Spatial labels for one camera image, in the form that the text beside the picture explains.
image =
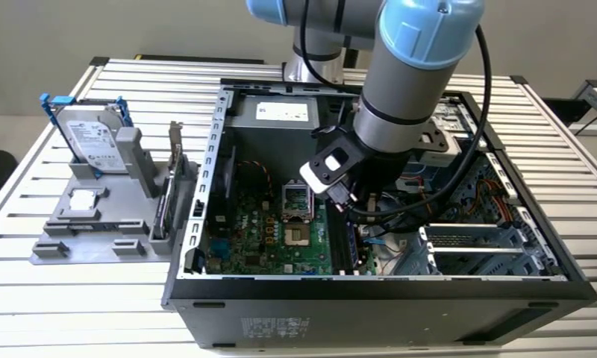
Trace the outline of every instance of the aluminum extrusion table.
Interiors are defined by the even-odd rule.
[[[345,80],[361,84],[363,70]],[[109,60],[89,66],[71,95],[127,100],[142,146],[169,154],[167,124],[183,123],[182,146],[202,158],[218,79],[279,80],[279,66]],[[447,90],[481,103],[482,78],[454,75]],[[597,163],[521,78],[493,79],[489,120],[513,163],[597,290]],[[31,266],[30,248],[69,181],[70,152],[53,127],[39,135],[0,192],[0,357],[214,356],[159,303],[167,263]],[[502,348],[425,351],[425,356],[597,357],[597,303]],[[405,348],[257,350],[234,355],[414,356]]]

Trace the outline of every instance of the power supply label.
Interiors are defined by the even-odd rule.
[[[307,104],[279,102],[257,103],[255,118],[265,121],[307,122]]]
[[[241,318],[245,338],[302,338],[307,332],[309,318],[246,317]]]
[[[125,170],[126,166],[107,126],[86,121],[67,121],[66,125],[87,164],[102,172]]]

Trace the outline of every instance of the gray floor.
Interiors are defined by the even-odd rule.
[[[25,156],[49,118],[43,116],[0,116],[0,149],[17,161]]]

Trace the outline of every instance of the green circuit board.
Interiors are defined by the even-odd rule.
[[[314,203],[313,220],[281,221],[281,200],[241,193],[227,257],[209,258],[210,274],[331,274],[326,210]]]

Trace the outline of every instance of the white wall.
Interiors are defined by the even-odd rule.
[[[0,114],[41,114],[93,56],[291,54],[291,29],[254,19],[245,0],[0,0]]]
[[[482,26],[493,71],[523,75],[539,94],[567,96],[597,78],[597,0],[487,0]],[[279,63],[290,41],[245,0],[0,0],[0,114],[39,114],[39,93],[66,93],[95,55]],[[481,72],[477,52],[458,71]]]

